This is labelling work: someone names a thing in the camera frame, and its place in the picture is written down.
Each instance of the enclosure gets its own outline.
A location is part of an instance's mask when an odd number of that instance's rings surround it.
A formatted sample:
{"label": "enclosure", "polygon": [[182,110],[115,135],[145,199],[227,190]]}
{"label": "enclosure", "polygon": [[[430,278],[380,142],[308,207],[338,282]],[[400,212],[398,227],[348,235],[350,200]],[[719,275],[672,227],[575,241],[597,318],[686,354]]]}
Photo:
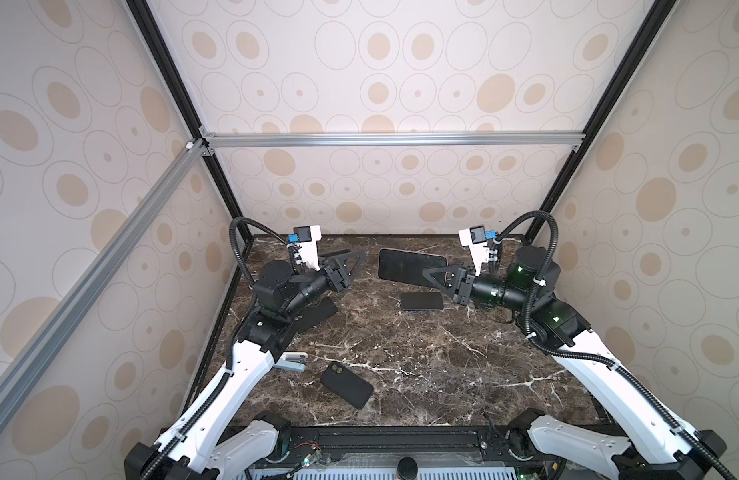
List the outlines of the enclosure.
{"label": "enclosure", "polygon": [[[0,479],[123,479],[185,412],[249,299],[238,216],[368,257],[232,426],[607,424],[508,310],[378,278],[529,210],[558,298],[739,477],[739,0],[0,2]],[[513,234],[501,272],[548,245]],[[287,258],[237,235],[255,275]]]}

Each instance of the patterned wallpaper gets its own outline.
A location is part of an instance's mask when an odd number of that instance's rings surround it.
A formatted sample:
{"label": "patterned wallpaper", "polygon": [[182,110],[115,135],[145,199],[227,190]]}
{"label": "patterned wallpaper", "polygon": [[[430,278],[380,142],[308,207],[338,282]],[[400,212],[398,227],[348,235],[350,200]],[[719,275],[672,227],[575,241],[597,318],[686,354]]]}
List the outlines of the patterned wallpaper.
{"label": "patterned wallpaper", "polygon": [[172,424],[232,275],[230,216],[191,168],[0,436],[0,480],[124,480]]}
{"label": "patterned wallpaper", "polygon": [[304,224],[326,234],[456,234],[479,224],[500,229],[540,206],[570,151],[301,147],[218,155],[245,214],[283,234]]}
{"label": "patterned wallpaper", "polygon": [[561,296],[739,478],[739,0],[681,5],[555,216]]}
{"label": "patterned wallpaper", "polygon": [[581,128],[651,0],[151,0],[222,133]]}
{"label": "patterned wallpaper", "polygon": [[112,0],[0,2],[0,375],[183,149]]}

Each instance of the black phone case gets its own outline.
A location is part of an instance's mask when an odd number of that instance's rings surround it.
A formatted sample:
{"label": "black phone case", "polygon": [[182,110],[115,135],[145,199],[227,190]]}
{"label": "black phone case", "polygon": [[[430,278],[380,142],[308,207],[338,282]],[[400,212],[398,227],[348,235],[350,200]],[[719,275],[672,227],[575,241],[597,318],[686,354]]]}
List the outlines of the black phone case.
{"label": "black phone case", "polygon": [[348,370],[348,367],[340,362],[329,364],[322,374],[321,383],[359,410],[364,408],[375,391],[371,383]]}

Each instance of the marble tabletop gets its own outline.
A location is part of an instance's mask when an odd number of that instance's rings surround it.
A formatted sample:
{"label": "marble tabletop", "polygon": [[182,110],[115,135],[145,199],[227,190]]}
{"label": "marble tabletop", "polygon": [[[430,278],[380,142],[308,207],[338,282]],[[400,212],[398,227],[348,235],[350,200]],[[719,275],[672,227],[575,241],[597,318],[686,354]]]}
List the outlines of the marble tabletop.
{"label": "marble tabletop", "polygon": [[[518,246],[506,242],[500,274]],[[588,391],[528,345],[510,323],[508,310],[476,310],[472,303],[456,306],[445,298],[442,311],[400,311],[399,293],[429,289],[380,280],[378,258],[384,247],[443,255],[450,264],[471,263],[455,236],[325,236],[319,251],[366,250],[367,263],[349,289],[329,293],[338,312],[297,336],[289,347],[308,353],[306,371],[272,370],[231,425],[246,425],[264,410],[297,426],[481,425],[483,411],[495,424],[504,425],[527,407],[569,423],[597,422]],[[256,276],[266,262],[285,258],[282,245],[261,237],[252,248],[249,268]],[[206,380],[222,365],[224,346],[246,311],[249,295],[242,280]],[[332,360],[374,386],[363,409],[350,406],[319,382]]]}

